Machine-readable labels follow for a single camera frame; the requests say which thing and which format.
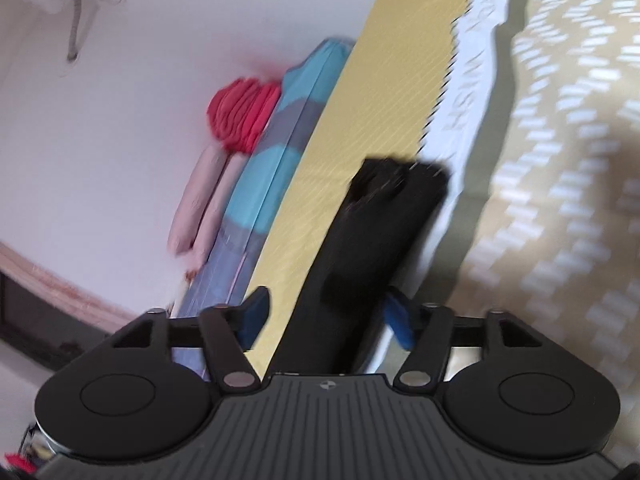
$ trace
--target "yellow textured sheet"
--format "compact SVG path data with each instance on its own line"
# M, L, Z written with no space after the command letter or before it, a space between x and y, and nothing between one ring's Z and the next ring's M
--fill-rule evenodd
M371 155L413 157L452 54L466 0L376 0L311 137L249 291L271 290L271 317L247 357L263 375L351 177Z

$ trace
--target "gray cable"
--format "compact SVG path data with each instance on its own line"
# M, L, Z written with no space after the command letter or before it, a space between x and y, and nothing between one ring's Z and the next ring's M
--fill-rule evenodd
M69 35L69 51L66 60L73 62L78 58L78 26L80 25L80 14L82 13L82 0L74 0L74 20L71 24L71 35Z

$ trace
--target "black rolled cloth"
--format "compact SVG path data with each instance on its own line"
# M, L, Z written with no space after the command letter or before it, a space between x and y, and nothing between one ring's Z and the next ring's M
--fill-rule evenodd
M447 192L437 164L368 158L316 255L267 376L354 370L383 294Z

